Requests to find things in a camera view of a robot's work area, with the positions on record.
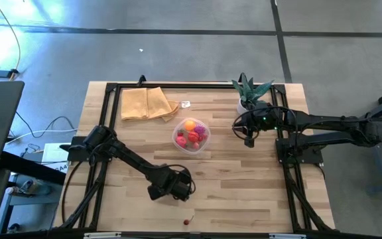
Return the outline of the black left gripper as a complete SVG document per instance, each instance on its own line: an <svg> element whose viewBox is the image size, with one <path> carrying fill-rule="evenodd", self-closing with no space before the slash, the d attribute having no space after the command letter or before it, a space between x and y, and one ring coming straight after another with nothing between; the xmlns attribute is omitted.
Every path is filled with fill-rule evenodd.
<svg viewBox="0 0 382 239"><path fill-rule="evenodd" d="M194 193L194 181L190 171L182 165L161 165L147 171L151 183L147 191L151 200L172 195L175 200L187 201Z"/></svg>

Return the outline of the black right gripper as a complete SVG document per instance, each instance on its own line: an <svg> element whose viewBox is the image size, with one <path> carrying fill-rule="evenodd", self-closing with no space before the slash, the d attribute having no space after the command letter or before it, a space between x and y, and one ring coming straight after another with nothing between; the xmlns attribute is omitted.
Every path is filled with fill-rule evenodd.
<svg viewBox="0 0 382 239"><path fill-rule="evenodd" d="M260 131L269 131L276 129L281 120L281 113L278 109L261 108L248 112L243 117L235 120L235 123L243 123L243 125L234 125L235 130L246 130L244 144L253 148L255 138L258 137Z"/></svg>

